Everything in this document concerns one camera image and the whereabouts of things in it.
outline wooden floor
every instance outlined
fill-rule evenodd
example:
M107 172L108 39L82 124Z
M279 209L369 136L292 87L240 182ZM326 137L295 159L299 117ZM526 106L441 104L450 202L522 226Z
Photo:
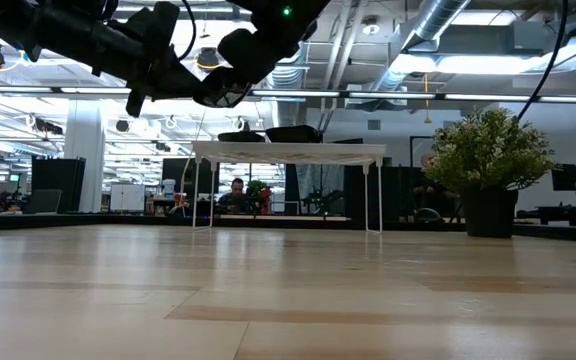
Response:
M0 232L0 359L576 359L576 243Z

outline red object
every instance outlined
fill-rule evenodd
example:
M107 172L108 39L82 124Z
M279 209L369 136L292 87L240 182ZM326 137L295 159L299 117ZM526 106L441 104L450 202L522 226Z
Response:
M266 187L265 189L261 190L259 193L261 195L261 214L262 215L269 215L270 214L270 195L272 195L272 191L270 191L270 187Z

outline black plant pot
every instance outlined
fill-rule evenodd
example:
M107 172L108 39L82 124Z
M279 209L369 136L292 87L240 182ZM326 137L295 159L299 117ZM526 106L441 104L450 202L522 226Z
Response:
M468 236L512 237L515 204L519 191L471 189L461 194Z

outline person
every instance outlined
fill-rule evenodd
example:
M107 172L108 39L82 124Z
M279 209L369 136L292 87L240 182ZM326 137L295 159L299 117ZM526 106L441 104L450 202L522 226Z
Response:
M433 209L441 214L445 213L445 210L449 210L446 209L452 205L452 201L449 200L454 199L455 196L446 187L425 176L425 172L432 165L433 159L432 154L424 154L421 157L421 177L414 189L415 200L418 208Z
M244 181L235 178L230 184L230 192L219 198L218 205L227 213L237 214L244 211Z

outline white table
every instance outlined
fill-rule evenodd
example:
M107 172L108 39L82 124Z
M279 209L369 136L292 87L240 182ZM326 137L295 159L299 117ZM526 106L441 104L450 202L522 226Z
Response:
M386 153L386 145L364 144L281 144L281 143L231 143L216 141L194 141L197 164L203 159L209 160L212 170L210 186L211 206L210 225L213 221L213 206L215 190L215 171L217 163L253 163L253 164L308 164L308 165L360 165L363 167L365 179L366 201L366 231L381 233L383 231L381 167ZM379 178L379 230L368 227L368 173L370 165L377 165ZM197 196L199 186L199 171L195 175L195 202L193 205L193 229L197 221Z

